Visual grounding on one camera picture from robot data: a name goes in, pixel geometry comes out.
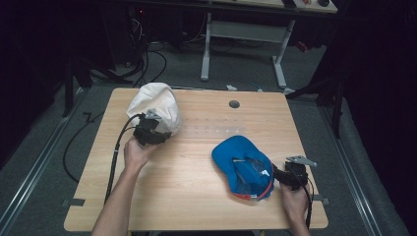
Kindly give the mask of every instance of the black cable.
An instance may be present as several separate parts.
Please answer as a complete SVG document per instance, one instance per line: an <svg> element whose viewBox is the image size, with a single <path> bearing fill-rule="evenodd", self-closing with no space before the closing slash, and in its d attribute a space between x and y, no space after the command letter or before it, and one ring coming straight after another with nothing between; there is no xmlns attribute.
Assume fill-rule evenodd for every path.
<svg viewBox="0 0 417 236"><path fill-rule="evenodd" d="M111 189L113 187L113 180L114 180L114 171L116 170L116 163L117 163L117 155L119 154L119 147L120 147L120 141L122 140L123 135L125 134L126 131L128 131L129 129L126 129L128 127L128 125L131 123L131 121L137 117L139 117L140 114L136 114L134 116L132 116L125 124L125 126L123 127L122 131L120 132L119 138L117 139L116 142L116 146L114 148L113 151L113 159L111 161L111 168L110 168L110 177L108 179L108 185L107 185L107 192L105 195L105 199L104 199L104 203L107 202L108 197L110 197L111 194Z"/></svg>
<svg viewBox="0 0 417 236"><path fill-rule="evenodd" d="M146 50L146 58L147 58L147 61L146 61L146 66L145 66L145 69L144 69L144 68L142 68L142 74L141 74L141 75L138 77L138 79L135 81L135 83L133 84L132 88L135 88L141 80L144 80L145 73L146 73L146 72L147 72L147 70L148 70L148 66L149 66L149 55L148 55L148 51L147 51L147 50Z"/></svg>
<svg viewBox="0 0 417 236"><path fill-rule="evenodd" d="M161 56L162 58L163 58L163 61L164 61L164 65L163 65L163 68L162 68L162 70L159 72L159 74L157 74L151 81L150 81L150 83L152 83L152 82L154 82L164 71L165 71L165 68L166 68L166 58L161 54L161 53L159 53L159 52L157 52L157 51L153 51L153 53L156 53L156 54L158 54L159 56Z"/></svg>
<svg viewBox="0 0 417 236"><path fill-rule="evenodd" d="M63 165L64 165L64 170L65 170L65 172L68 174L68 176L72 179L72 180L74 180L76 183L79 183L80 182L80 180L78 180L76 177L74 177L74 175L73 174L71 174L71 172L68 170L68 167L67 167L67 152L68 152L68 149L70 148L70 145L71 145L71 143L74 141L74 139L77 137L77 135L87 126L87 125L89 125L89 124L91 124L91 123L93 123L98 117L100 117L100 116L102 116L104 114L104 111L102 111L102 112L100 112L98 115L96 115L95 117L93 117L91 120L88 120L87 121L87 123L80 129L80 130L78 130L77 132L76 132L76 134L71 138L71 140L68 142L68 144L67 144L67 146L65 147L65 151L64 151L64 154L63 154L63 156L62 156L62 163L63 163Z"/></svg>

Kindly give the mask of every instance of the wooden table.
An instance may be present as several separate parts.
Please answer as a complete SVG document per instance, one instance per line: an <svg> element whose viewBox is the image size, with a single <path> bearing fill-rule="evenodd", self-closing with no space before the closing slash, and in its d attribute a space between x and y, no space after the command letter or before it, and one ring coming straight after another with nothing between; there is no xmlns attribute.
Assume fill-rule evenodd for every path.
<svg viewBox="0 0 417 236"><path fill-rule="evenodd" d="M111 95L89 154L75 199L65 220L69 231L91 231L100 213L113 149L128 120L126 110L136 88L117 88ZM243 135L276 165L285 157L305 155L285 96L277 92L175 90L183 117L181 132L167 141L142 170L133 197L130 230L253 230L289 228L275 189L260 202L230 194L225 175L211 151L233 135ZM237 100L239 108L231 108ZM132 133L127 132L124 143ZM124 167L119 154L116 183ZM308 172L314 183L310 168ZM328 219L321 202L314 202L311 228Z"/></svg>

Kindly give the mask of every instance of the cable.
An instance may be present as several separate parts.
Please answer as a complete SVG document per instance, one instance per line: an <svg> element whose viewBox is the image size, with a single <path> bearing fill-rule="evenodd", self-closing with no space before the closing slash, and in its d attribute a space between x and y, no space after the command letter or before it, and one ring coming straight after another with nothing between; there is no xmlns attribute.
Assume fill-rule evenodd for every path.
<svg viewBox="0 0 417 236"><path fill-rule="evenodd" d="M153 53L156 53L156 54L158 54L159 56L161 56L162 58L163 58L163 61L164 61L164 65L163 65L163 68L162 68L162 70L159 72L159 74L157 74L151 81L150 81L150 83L152 83L152 82L154 82L164 71L165 71L165 68L166 68L166 58L161 54L161 53L159 53L159 52L157 52L157 51L153 51Z"/></svg>
<svg viewBox="0 0 417 236"><path fill-rule="evenodd" d="M183 41L184 44L188 43L188 42L194 42L194 41L198 41L198 40L201 40L203 38L206 38L206 36L202 36L201 38L197 38L197 37L200 36L200 34L202 34L203 28L205 27L205 22L206 22L207 16L208 16L208 14L205 13L205 17L203 18L202 26L200 27L200 31L197 33L197 35L193 39L190 39L188 41Z"/></svg>
<svg viewBox="0 0 417 236"><path fill-rule="evenodd" d="M113 187L114 171L116 170L117 155L119 153L120 141L122 140L122 137L125 134L125 132L130 130L130 128L126 129L129 125L129 123L131 123L131 121L133 119L135 119L139 116L140 116L140 114L136 114L136 115L132 116L131 118L129 118L129 120L126 122L125 126L123 127L122 131L120 132L119 138L117 139L116 146L115 146L114 151L113 151L113 159L111 161L111 168L110 168L110 177L108 179L107 192L106 192L106 195L105 195L104 203L106 203L108 197L110 197L111 189Z"/></svg>
<svg viewBox="0 0 417 236"><path fill-rule="evenodd" d="M145 76L145 73L147 72L147 70L148 70L148 65L149 65L149 56L148 56L148 51L146 51L146 56L147 56L147 63L146 63L146 66L145 66L145 69L144 69L144 67L142 68L142 74L138 77L138 79L135 81L135 83L133 84L133 86L132 86L132 88L135 88L136 87L136 85L142 80L142 79L144 79L144 76Z"/></svg>
<svg viewBox="0 0 417 236"><path fill-rule="evenodd" d="M80 129L80 130L78 130L77 132L76 132L76 134L71 138L71 140L68 142L68 144L67 144L67 146L65 147L65 151L64 151L64 154L63 154L63 156L62 156L62 163L63 163L63 165L64 165L64 170L65 170L65 172L68 174L68 176L72 179L72 180L74 180L76 183L79 183L80 182L80 180L78 180L76 177L74 177L74 175L73 174L71 174L70 173L70 171L68 170L68 167L67 167L67 152L68 152L68 149L70 148L70 145L71 145L71 143L74 141L74 139L76 138L76 136L87 126L87 125L89 125L89 124L91 124L91 123L93 123L98 117L100 117L100 116L102 116L104 114L104 111L102 111L102 112L100 112L98 115L96 115L96 116L94 116L91 120L88 120L87 121L87 123Z"/></svg>

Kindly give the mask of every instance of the blue cap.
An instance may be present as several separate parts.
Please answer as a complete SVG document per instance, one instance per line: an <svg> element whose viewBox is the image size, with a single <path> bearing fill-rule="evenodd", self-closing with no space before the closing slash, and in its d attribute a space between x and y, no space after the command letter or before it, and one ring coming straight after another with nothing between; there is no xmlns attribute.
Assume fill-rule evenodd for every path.
<svg viewBox="0 0 417 236"><path fill-rule="evenodd" d="M251 141L233 136L211 153L217 166L226 174L230 191L244 200L261 200L273 190L272 163Z"/></svg>

